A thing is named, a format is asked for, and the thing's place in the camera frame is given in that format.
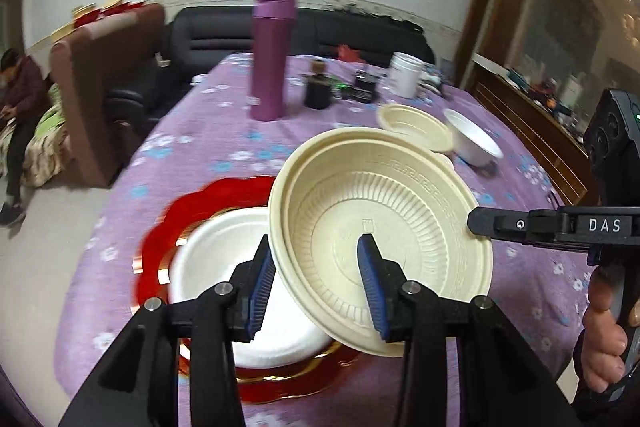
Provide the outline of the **right hand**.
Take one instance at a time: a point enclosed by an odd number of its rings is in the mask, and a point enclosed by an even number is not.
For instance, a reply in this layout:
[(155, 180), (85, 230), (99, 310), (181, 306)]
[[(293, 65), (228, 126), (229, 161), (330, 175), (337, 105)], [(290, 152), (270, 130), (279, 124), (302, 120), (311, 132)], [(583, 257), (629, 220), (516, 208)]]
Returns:
[(612, 313), (614, 287), (601, 268), (591, 274), (588, 298), (589, 306), (582, 319), (582, 380), (590, 390), (601, 393), (623, 378), (622, 355), (627, 336)]

